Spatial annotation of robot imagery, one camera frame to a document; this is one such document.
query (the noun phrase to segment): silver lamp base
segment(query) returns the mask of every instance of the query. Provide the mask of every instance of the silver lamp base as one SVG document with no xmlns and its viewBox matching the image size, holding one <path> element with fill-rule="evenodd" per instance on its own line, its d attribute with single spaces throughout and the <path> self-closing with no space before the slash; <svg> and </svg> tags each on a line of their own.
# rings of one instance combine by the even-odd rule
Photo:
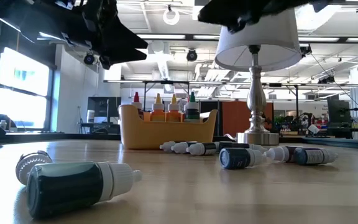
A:
<svg viewBox="0 0 358 224">
<path fill-rule="evenodd" d="M 261 146 L 277 146 L 280 143 L 280 136 L 273 133 L 237 133 L 237 142 Z"/>
</svg>

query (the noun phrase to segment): orange bottle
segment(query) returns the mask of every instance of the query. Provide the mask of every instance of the orange bottle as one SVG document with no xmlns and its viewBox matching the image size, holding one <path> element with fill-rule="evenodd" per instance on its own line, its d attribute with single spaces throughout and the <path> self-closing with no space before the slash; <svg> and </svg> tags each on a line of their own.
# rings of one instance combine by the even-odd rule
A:
<svg viewBox="0 0 358 224">
<path fill-rule="evenodd" d="M 157 93 L 157 98 L 155 99 L 155 103 L 153 104 L 152 109 L 153 111 L 150 120 L 165 122 L 164 105 L 161 103 L 161 97 L 159 93 Z"/>
<path fill-rule="evenodd" d="M 180 106 L 177 104 L 177 96 L 172 95 L 171 104 L 168 105 L 167 122 L 180 122 Z"/>
</svg>

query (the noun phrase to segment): red bottle cap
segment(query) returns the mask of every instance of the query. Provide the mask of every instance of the red bottle cap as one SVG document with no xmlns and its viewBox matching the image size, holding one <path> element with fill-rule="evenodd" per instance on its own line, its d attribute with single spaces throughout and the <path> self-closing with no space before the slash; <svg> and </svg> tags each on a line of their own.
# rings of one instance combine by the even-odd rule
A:
<svg viewBox="0 0 358 224">
<path fill-rule="evenodd" d="M 140 103 L 139 102 L 139 94 L 138 94 L 138 92 L 135 93 L 134 103 Z"/>
</svg>

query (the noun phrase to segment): lamp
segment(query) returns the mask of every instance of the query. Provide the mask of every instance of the lamp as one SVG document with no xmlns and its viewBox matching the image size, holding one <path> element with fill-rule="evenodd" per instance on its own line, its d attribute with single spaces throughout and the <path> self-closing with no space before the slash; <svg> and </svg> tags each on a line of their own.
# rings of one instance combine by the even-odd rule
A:
<svg viewBox="0 0 358 224">
<path fill-rule="evenodd" d="M 215 62 L 226 69 L 251 73 L 247 105 L 251 110 L 250 128 L 237 134 L 239 142 L 278 144 L 278 134 L 264 128 L 266 97 L 260 82 L 261 72 L 288 68 L 301 60 L 293 9 L 261 18 L 259 23 L 230 34 L 222 27 Z"/>
</svg>

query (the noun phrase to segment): paint bottle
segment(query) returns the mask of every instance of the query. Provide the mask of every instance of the paint bottle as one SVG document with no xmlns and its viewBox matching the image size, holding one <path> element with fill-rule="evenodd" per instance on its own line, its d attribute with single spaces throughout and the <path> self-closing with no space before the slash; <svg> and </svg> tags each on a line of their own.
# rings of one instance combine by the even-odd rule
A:
<svg viewBox="0 0 358 224">
<path fill-rule="evenodd" d="M 26 155 L 21 155 L 16 164 L 16 178 L 23 185 L 27 185 L 31 169 L 37 164 L 53 163 L 52 159 L 45 151 L 37 151 Z"/>
<path fill-rule="evenodd" d="M 230 141 L 221 141 L 221 142 L 211 142 L 211 143 L 198 143 L 191 145 L 186 149 L 193 156 L 207 156 L 213 155 L 215 153 L 220 153 L 224 148 L 243 148 L 243 149 L 252 149 L 258 150 L 261 153 L 267 151 L 262 146 L 246 143 L 236 143 Z"/>
<path fill-rule="evenodd" d="M 167 122 L 180 122 L 180 106 L 177 104 L 176 95 L 172 95 L 171 103 L 168 105 Z"/>
<path fill-rule="evenodd" d="M 142 111 L 142 103 L 139 101 L 139 94 L 138 92 L 135 92 L 134 101 L 131 103 L 132 105 L 136 106 L 137 113 L 139 114 L 139 117 L 143 119 L 143 111 Z"/>
<path fill-rule="evenodd" d="M 334 162 L 338 154 L 328 149 L 298 147 L 294 152 L 295 162 L 299 165 L 318 165 Z"/>
<path fill-rule="evenodd" d="M 244 169 L 263 163 L 264 156 L 258 150 L 224 148 L 219 153 L 219 161 L 224 169 Z"/>
<path fill-rule="evenodd" d="M 295 149 L 302 147 L 302 146 L 278 146 L 270 148 L 266 152 L 266 157 L 273 161 L 280 161 L 280 162 L 294 162 L 293 154 Z"/>
<path fill-rule="evenodd" d="M 38 164 L 30 172 L 27 207 L 32 217 L 48 218 L 109 201 L 141 179 L 142 173 L 127 164 Z"/>
<path fill-rule="evenodd" d="M 198 103 L 196 103 L 196 96 L 191 92 L 190 102 L 186 104 L 185 122 L 199 123 L 200 112 L 198 111 Z"/>
<path fill-rule="evenodd" d="M 152 105 L 152 110 L 153 111 L 150 117 L 151 121 L 165 121 L 164 105 L 161 103 L 161 97 L 159 93 L 157 93 L 155 103 Z"/>
<path fill-rule="evenodd" d="M 165 142 L 164 144 L 160 145 L 160 149 L 164 150 L 164 152 L 172 152 L 171 147 L 174 146 L 176 143 L 180 143 L 183 141 L 169 141 Z"/>
<path fill-rule="evenodd" d="M 179 142 L 176 143 L 174 146 L 172 146 L 171 150 L 177 154 L 185 154 L 187 153 L 186 149 L 194 144 L 197 144 L 197 142 L 196 141 Z"/>
</svg>

